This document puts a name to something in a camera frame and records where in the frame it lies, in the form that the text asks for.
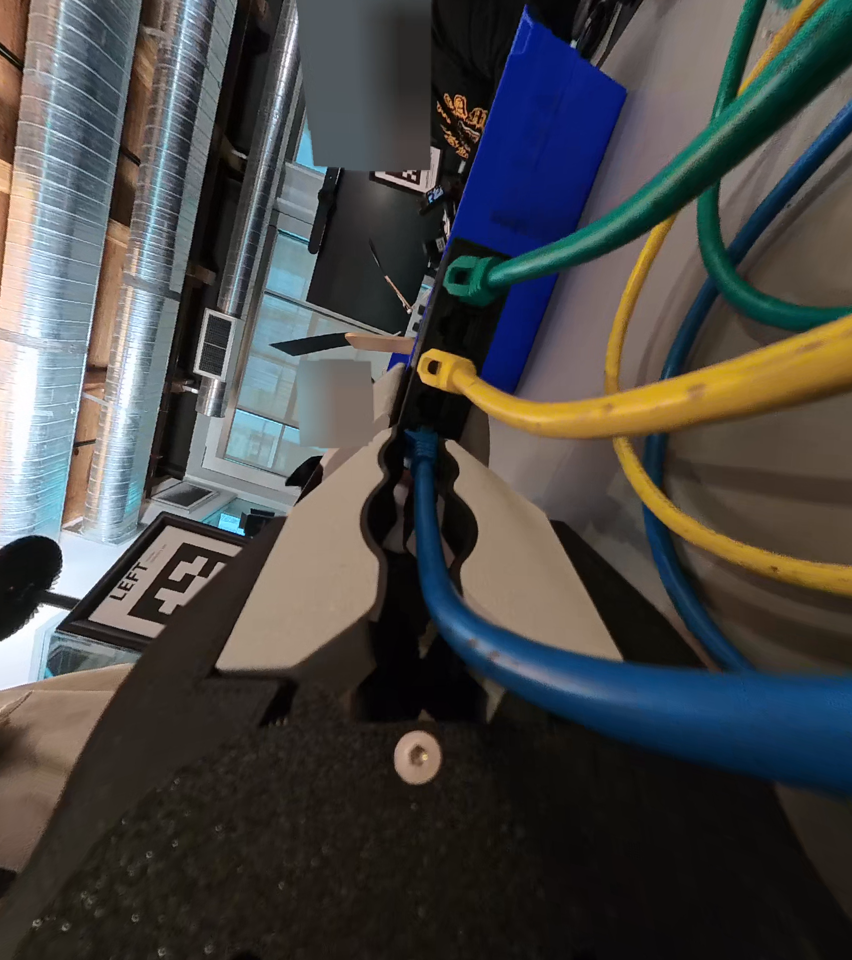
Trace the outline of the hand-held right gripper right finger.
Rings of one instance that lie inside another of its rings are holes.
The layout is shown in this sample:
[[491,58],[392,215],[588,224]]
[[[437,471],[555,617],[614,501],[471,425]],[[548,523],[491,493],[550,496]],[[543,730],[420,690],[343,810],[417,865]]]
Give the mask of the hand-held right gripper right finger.
[[536,642],[621,661],[547,516],[459,443],[445,451],[441,534],[469,609]]

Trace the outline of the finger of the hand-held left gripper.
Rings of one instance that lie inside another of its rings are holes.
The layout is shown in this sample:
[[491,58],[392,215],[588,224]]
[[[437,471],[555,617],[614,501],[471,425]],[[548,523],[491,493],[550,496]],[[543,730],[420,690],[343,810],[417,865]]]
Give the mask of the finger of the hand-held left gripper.
[[404,367],[392,367],[373,385],[373,429],[387,429],[391,424],[397,396],[406,376]]

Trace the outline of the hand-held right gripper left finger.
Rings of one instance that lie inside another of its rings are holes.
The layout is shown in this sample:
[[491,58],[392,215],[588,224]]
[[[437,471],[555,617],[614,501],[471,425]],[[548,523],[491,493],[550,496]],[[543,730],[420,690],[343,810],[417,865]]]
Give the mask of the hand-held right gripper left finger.
[[371,499],[387,480],[382,431],[294,506],[216,662],[225,676],[358,685],[375,668],[370,625],[385,558]]

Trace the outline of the black ethernet switch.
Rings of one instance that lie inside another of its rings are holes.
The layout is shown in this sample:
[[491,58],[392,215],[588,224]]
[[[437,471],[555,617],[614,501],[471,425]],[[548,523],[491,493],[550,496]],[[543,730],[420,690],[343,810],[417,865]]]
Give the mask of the black ethernet switch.
[[453,237],[447,244],[432,288],[416,346],[403,372],[390,425],[404,431],[431,429],[441,438],[458,441],[473,404],[465,396],[425,385],[417,372],[420,356],[430,350],[456,354],[481,370],[504,308],[501,295],[486,306],[473,306],[445,291],[445,273],[459,257],[489,258],[498,253],[467,239]]

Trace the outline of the blue plastic bin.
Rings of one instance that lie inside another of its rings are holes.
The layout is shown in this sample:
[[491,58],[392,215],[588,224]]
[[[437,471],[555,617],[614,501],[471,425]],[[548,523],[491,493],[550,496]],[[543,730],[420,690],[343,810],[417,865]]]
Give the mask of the blue plastic bin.
[[599,2],[524,3],[472,161],[432,143],[442,151],[443,189],[457,200],[451,238],[505,257],[576,227],[626,96],[588,60],[585,34]]

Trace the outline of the framed marker sign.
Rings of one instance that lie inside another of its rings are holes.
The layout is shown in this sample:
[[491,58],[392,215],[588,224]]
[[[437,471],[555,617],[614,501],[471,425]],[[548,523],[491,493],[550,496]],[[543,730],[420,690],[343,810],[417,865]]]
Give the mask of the framed marker sign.
[[439,181],[441,157],[442,151],[436,147],[431,147],[430,164],[426,169],[398,172],[372,171],[369,174],[369,179],[382,186],[389,186],[422,197],[428,194]]
[[243,534],[161,512],[58,630],[84,642],[142,654],[246,542]]

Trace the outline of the white vent grille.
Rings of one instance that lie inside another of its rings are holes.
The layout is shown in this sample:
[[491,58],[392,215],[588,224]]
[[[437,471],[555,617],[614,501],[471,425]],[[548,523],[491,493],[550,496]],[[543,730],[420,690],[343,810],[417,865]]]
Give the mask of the white vent grille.
[[213,308],[204,310],[192,371],[201,378],[226,381],[240,321]]

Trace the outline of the black round disc stand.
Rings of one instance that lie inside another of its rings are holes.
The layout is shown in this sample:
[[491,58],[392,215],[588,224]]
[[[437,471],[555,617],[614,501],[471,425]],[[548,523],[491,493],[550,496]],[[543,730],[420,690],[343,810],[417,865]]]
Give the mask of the black round disc stand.
[[0,642],[22,630],[41,606],[71,611],[79,604],[53,590],[62,567],[62,550],[47,536],[24,536],[0,548]]

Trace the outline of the person's beige jacket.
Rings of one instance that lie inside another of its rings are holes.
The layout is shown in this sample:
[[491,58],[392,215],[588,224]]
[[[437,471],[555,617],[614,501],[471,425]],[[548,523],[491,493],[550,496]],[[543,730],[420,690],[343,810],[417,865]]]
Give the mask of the person's beige jacket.
[[42,840],[122,663],[0,690],[0,902]]

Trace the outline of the silver ceiling duct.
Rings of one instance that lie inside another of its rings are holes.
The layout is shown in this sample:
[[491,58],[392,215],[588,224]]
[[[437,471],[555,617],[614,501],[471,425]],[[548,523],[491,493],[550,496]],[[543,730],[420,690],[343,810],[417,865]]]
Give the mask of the silver ceiling duct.
[[62,527],[141,11],[31,2],[0,285],[0,547]]
[[164,2],[81,533],[137,529],[236,1]]
[[[245,166],[237,216],[215,308],[240,321],[233,354],[241,342],[243,318],[251,303],[253,281],[262,258],[264,239],[286,160],[291,121],[299,99],[299,30],[297,3],[283,2],[271,45],[264,94],[257,110],[252,149]],[[224,417],[231,364],[224,382],[200,378],[195,405],[198,415],[210,419]]]

